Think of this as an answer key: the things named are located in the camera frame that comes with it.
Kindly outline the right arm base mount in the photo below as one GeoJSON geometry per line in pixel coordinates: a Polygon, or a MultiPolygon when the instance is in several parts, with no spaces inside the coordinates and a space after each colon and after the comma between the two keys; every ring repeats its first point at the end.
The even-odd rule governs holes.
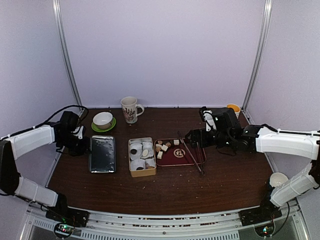
{"type": "Polygon", "coordinates": [[[238,214],[243,227],[271,222],[282,216],[280,210],[263,212],[259,207],[241,210],[238,214]]]}

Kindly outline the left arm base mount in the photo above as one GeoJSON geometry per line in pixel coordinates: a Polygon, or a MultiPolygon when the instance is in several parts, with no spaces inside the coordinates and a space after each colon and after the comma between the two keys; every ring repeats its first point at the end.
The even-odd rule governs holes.
{"type": "Polygon", "coordinates": [[[59,223],[67,224],[73,227],[86,227],[90,213],[84,210],[69,208],[66,213],[54,213],[48,210],[45,214],[47,219],[54,220],[59,223]]]}

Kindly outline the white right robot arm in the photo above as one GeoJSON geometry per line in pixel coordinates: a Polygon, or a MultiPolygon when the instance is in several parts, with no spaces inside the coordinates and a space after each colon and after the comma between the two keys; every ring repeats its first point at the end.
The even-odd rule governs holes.
{"type": "Polygon", "coordinates": [[[320,133],[276,129],[264,123],[241,126],[239,115],[229,107],[199,109],[205,127],[190,130],[185,139],[193,148],[228,147],[232,153],[277,153],[309,159],[309,164],[280,184],[271,186],[271,192],[256,210],[259,220],[268,220],[276,208],[288,201],[320,187],[320,133]]]}

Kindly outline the metal tongs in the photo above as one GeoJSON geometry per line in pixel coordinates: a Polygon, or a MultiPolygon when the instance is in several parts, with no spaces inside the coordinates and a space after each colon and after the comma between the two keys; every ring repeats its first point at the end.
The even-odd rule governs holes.
{"type": "Polygon", "coordinates": [[[180,132],[179,130],[177,131],[177,134],[178,134],[178,137],[179,137],[182,145],[185,147],[188,155],[191,157],[194,166],[196,167],[196,169],[198,170],[198,172],[199,172],[202,176],[204,176],[204,175],[205,175],[205,171],[204,171],[203,165],[202,165],[202,164],[199,165],[199,164],[197,163],[194,155],[191,153],[190,149],[188,148],[187,144],[185,143],[184,138],[183,138],[183,136],[182,136],[182,134],[181,134],[181,132],[180,132]]]}

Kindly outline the white oval chocolate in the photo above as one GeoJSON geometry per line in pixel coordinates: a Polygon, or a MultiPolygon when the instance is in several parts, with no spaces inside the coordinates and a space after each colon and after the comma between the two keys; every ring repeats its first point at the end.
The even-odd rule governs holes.
{"type": "Polygon", "coordinates": [[[142,155],[145,157],[149,154],[149,150],[148,149],[144,149],[142,152],[142,155]]]}

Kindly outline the beige tin box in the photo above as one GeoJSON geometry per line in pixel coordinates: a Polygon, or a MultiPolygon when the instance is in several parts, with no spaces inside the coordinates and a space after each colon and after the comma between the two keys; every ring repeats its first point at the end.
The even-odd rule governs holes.
{"type": "Polygon", "coordinates": [[[151,137],[132,138],[128,140],[129,171],[133,178],[149,177],[157,174],[156,151],[151,137]],[[137,153],[132,154],[131,150],[136,149],[137,153]],[[143,156],[143,150],[148,149],[148,155],[143,156]],[[146,163],[154,166],[146,169],[146,163]]]}

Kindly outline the white cup near arm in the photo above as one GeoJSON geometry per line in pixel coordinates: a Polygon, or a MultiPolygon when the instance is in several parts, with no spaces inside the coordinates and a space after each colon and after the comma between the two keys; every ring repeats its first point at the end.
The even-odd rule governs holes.
{"type": "Polygon", "coordinates": [[[284,184],[285,182],[287,182],[289,180],[289,178],[281,172],[274,172],[268,180],[268,184],[272,187],[278,187],[282,184],[284,184]]]}

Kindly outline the bear print tin lid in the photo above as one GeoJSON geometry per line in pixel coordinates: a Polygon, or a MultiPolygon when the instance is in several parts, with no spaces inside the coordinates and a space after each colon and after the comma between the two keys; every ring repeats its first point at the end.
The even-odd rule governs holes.
{"type": "Polygon", "coordinates": [[[113,136],[93,135],[90,139],[88,168],[93,174],[116,172],[116,140],[113,136]]]}

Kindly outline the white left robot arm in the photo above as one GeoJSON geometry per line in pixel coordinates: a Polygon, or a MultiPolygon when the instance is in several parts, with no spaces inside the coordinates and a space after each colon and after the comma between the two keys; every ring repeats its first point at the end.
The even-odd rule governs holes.
{"type": "Polygon", "coordinates": [[[3,196],[16,196],[47,207],[61,222],[72,218],[67,198],[38,183],[23,177],[17,169],[16,160],[40,147],[55,144],[58,150],[66,148],[73,157],[82,156],[90,150],[86,128],[79,116],[64,111],[60,120],[45,122],[31,128],[7,135],[0,140],[0,190],[3,196]]]}

